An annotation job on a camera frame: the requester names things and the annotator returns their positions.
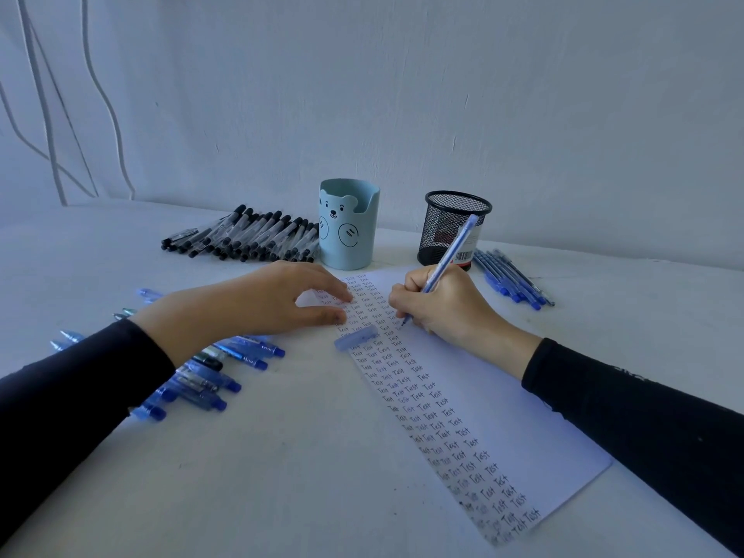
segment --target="person's left hand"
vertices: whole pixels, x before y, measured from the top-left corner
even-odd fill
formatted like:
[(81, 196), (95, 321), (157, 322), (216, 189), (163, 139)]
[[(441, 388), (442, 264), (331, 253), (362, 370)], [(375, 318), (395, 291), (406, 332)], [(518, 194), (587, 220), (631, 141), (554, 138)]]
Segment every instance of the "person's left hand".
[(250, 274), (155, 301), (130, 320), (180, 366), (200, 349), (236, 335), (274, 335), (301, 327), (342, 324), (340, 307), (297, 307), (306, 290), (351, 301), (347, 285), (310, 262), (273, 262)]

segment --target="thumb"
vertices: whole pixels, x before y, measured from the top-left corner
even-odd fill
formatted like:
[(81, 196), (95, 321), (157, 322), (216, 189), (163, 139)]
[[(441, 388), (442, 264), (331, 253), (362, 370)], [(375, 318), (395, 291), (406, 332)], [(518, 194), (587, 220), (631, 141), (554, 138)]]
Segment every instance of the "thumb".
[(298, 307), (297, 322), (299, 327), (340, 325), (346, 322), (346, 312), (340, 307)]
[(387, 301), (398, 311), (410, 313), (414, 317), (421, 317), (423, 311), (423, 294), (419, 291), (409, 291), (403, 284), (395, 284)]

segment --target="wire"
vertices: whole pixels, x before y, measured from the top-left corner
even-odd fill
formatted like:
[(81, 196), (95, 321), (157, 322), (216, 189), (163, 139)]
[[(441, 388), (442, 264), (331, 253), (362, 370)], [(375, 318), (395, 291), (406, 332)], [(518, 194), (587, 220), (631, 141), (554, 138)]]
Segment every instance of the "wire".
[(121, 169), (121, 175), (124, 177), (126, 186), (129, 187), (129, 199), (134, 199), (135, 187), (132, 185), (132, 182), (129, 179), (129, 175), (126, 173), (126, 165), (124, 163), (124, 144), (121, 141), (121, 129), (119, 129), (119, 121), (116, 118), (114, 106), (111, 105), (109, 97), (106, 95), (106, 92), (103, 91), (103, 87), (100, 85), (100, 82), (98, 82), (98, 77), (95, 75), (95, 71), (93, 70), (91, 50), (90, 45), (88, 44), (88, 0), (80, 0), (80, 6), (83, 14), (83, 52), (86, 56), (88, 73), (91, 75), (91, 80), (93, 80), (95, 87), (98, 89), (98, 93), (100, 93), (101, 98), (103, 98), (103, 102), (108, 108), (108, 114), (111, 116), (111, 121), (114, 124), (114, 132), (116, 133), (116, 149), (119, 153), (119, 168)]
[(47, 147), (49, 150), (51, 175), (54, 179), (54, 186), (57, 188), (57, 195), (60, 196), (60, 203), (63, 206), (67, 206), (67, 197), (65, 196), (65, 189), (62, 187), (62, 181), (60, 179), (59, 164), (57, 164), (57, 150), (54, 148), (54, 134), (52, 132), (51, 116), (49, 115), (49, 107), (47, 105), (46, 97), (44, 96), (44, 87), (42, 85), (41, 74), (39, 73), (39, 63), (36, 61), (36, 53), (33, 49), (31, 20), (28, 18), (26, 0), (15, 1), (18, 3), (18, 11), (21, 15), (21, 25), (23, 27), (23, 38), (26, 44), (26, 56), (28, 57), (28, 64), (31, 65), (33, 83), (36, 85), (36, 93), (39, 96), (39, 103), (41, 104), (42, 108), (42, 116), (44, 117), (44, 130), (46, 131)]
[(44, 52), (44, 47), (42, 46), (41, 41), (39, 40), (39, 36), (36, 35), (36, 28), (33, 26), (33, 23), (31, 24), (31, 32), (33, 33), (33, 38), (36, 39), (36, 45), (38, 45), (39, 47), (39, 52), (42, 55), (42, 59), (44, 59), (44, 64), (46, 65), (47, 71), (49, 72), (51, 83), (54, 86), (54, 91), (57, 93), (57, 97), (60, 99), (60, 104), (62, 105), (62, 111), (65, 112), (65, 117), (67, 118), (67, 124), (70, 125), (70, 131), (72, 131), (72, 137), (73, 139), (75, 139), (75, 144), (77, 144), (78, 146), (77, 148), (80, 153), (80, 158), (83, 159), (83, 165), (85, 166), (86, 171), (88, 172), (88, 179), (91, 181), (91, 186), (93, 187), (93, 193), (95, 193), (96, 197), (99, 197), (98, 188), (95, 187), (95, 182), (93, 181), (93, 175), (91, 174), (90, 168), (88, 168), (88, 161), (86, 160), (86, 156), (83, 154), (83, 148), (80, 146), (78, 134), (75, 133), (75, 128), (72, 125), (70, 114), (67, 113), (67, 107), (65, 106), (65, 101), (63, 100), (62, 93), (60, 92), (60, 87), (57, 85), (57, 81), (54, 79), (54, 74), (51, 71), (51, 66), (49, 66), (49, 60), (46, 58), (46, 53)]
[[(29, 149), (34, 151), (36, 154), (38, 154), (40, 157), (45, 158), (46, 160), (49, 160), (49, 157), (36, 145), (34, 145), (30, 140), (26, 139), (26, 137), (23, 136), (23, 133), (18, 129), (18, 125), (16, 124), (16, 120), (13, 117), (13, 111), (11, 111), (10, 102), (8, 102), (7, 96), (5, 95), (5, 89), (3, 88), (2, 81), (0, 81), (0, 100), (2, 100), (2, 104), (5, 107), (5, 113), (7, 113), (7, 118), (10, 121), (10, 126), (13, 128), (13, 131), (15, 132), (15, 136), (21, 140), (21, 142), (27, 146)], [(58, 164), (57, 167), (60, 169), (60, 172), (70, 178), (73, 184), (75, 184), (80, 190), (85, 193), (86, 196), (89, 198), (95, 198), (98, 196), (98, 193), (94, 196), (90, 193), (90, 191), (80, 184), (79, 180), (72, 176), (70, 174), (69, 170), (67, 168), (64, 168), (61, 164)]]

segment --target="black metal rim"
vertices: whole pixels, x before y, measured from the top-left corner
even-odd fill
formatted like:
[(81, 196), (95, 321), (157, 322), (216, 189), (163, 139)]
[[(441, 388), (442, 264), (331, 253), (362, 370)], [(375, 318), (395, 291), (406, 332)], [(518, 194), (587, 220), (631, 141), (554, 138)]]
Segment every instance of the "black metal rim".
[[(460, 196), (461, 198), (470, 198), (475, 202), (480, 202), (482, 204), (485, 204), (487, 209), (485, 211), (468, 211), (468, 210), (460, 210), (456, 207), (448, 207), (446, 205), (439, 205), (439, 204), (433, 203), (432, 196), (442, 196), (442, 195)], [(429, 204), (431, 207), (436, 207), (439, 210), (446, 211), (448, 214), (458, 214), (458, 215), (475, 214), (480, 217), (482, 215), (490, 214), (491, 210), (493, 209), (491, 202), (489, 202), (488, 200), (485, 200), (479, 196), (473, 196), (471, 193), (455, 192), (451, 189), (437, 189), (434, 192), (429, 192), (426, 194), (425, 199), (426, 199), (426, 203)]]

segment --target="bear ear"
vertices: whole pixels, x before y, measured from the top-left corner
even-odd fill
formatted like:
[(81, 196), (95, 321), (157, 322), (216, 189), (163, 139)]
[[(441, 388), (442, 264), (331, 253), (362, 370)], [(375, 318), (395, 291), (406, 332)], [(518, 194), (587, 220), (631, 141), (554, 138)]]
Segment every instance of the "bear ear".
[(348, 207), (349, 210), (354, 211), (357, 208), (359, 200), (354, 196), (344, 196), (341, 199), (341, 203), (344, 205), (344, 208)]

